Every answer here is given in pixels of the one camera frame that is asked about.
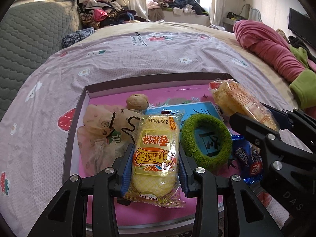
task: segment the green hair tie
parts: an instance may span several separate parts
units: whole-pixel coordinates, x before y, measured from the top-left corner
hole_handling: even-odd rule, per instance
[[[211,128],[215,131],[221,142],[221,150],[218,155],[210,158],[198,148],[195,142],[194,130],[199,126]],[[187,156],[194,158],[198,166],[210,171],[224,165],[232,151],[232,138],[227,127],[221,120],[207,114],[194,114],[185,121],[181,130],[181,144]]]

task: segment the packaged bread roll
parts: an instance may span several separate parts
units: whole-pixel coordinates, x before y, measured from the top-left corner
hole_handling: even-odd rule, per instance
[[[141,115],[125,198],[164,207],[182,207],[177,195],[182,113]]]
[[[279,131],[271,112],[233,79],[212,81],[209,90],[213,94],[215,103],[227,116],[239,112]]]

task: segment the pink blanket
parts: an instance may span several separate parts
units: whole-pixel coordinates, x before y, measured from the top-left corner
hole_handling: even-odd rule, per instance
[[[237,41],[283,76],[293,82],[305,69],[290,51],[289,44],[271,27],[254,20],[241,20],[234,25]]]

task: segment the blue snack package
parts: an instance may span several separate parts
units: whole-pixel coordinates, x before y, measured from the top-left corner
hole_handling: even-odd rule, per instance
[[[247,184],[262,179],[262,158],[257,147],[248,142],[242,135],[233,135],[233,157],[241,168],[241,177]]]

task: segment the blue book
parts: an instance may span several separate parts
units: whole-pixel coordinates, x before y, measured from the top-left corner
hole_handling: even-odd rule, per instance
[[[220,116],[218,110],[211,102],[196,102],[150,108],[145,111],[145,114],[160,114],[162,110],[184,110],[185,114],[181,121],[181,128],[186,119],[193,114],[208,114],[223,121],[223,118]],[[220,141],[212,129],[208,129],[206,127],[196,128],[195,140],[202,153],[209,157],[217,155],[220,151]]]

